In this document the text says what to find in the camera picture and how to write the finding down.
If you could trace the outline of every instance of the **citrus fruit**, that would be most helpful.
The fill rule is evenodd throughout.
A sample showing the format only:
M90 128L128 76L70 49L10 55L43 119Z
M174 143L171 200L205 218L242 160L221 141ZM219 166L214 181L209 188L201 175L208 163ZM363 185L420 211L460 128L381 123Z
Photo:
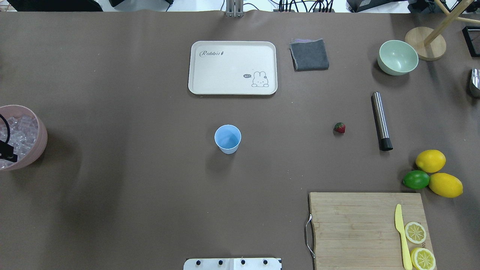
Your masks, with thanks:
M455 198L463 193L462 182L444 172L432 174L428 187L436 194L447 198Z
M446 162L445 155L438 150L426 150L421 152L415 164L417 167L428 173L438 172L441 168L444 167Z
M433 270L435 268L435 257L433 253L423 247L416 247L411 253L412 264L418 270Z
M405 236L410 242L421 244L427 239L427 232L420 223L409 222L405 225Z
M424 171L411 171L403 178L403 184L413 189L424 188L429 182L430 176Z

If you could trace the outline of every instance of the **folded cloth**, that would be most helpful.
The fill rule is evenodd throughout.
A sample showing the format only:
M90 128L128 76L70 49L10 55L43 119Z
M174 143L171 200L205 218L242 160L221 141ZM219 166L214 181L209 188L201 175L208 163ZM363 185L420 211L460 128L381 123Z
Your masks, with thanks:
M324 40L296 39L290 43L296 71L325 70L329 67Z

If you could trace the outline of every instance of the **wooden stand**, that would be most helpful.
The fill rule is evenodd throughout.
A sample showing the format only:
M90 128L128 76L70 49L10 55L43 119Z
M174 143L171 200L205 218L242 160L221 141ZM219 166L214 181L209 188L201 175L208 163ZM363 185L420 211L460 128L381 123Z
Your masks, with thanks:
M417 51L420 59L426 61L434 61L439 59L445 54L447 48L445 39L441 33L472 2L473 0L462 0L435 29L428 27L413 28L405 36L405 42L410 44Z

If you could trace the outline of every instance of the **green lime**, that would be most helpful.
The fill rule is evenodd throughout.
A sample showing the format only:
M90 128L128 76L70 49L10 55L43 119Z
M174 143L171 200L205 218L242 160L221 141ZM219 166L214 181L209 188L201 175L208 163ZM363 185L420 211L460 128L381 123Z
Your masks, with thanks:
M411 171L403 178L403 184L413 189L424 188L429 182L430 176L424 171Z

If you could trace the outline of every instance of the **ice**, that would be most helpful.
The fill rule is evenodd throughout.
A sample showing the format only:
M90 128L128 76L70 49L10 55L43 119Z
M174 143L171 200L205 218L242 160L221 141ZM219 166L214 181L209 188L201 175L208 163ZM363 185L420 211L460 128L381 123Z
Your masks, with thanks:
M18 155L18 162L28 154L35 144L38 136L38 122L28 115L22 115L18 119L10 117L7 122L10 126L10 141L8 144L13 146L13 153ZM7 127L0 120L0 140L5 141L6 139ZM0 170L12 164L14 163L0 159Z

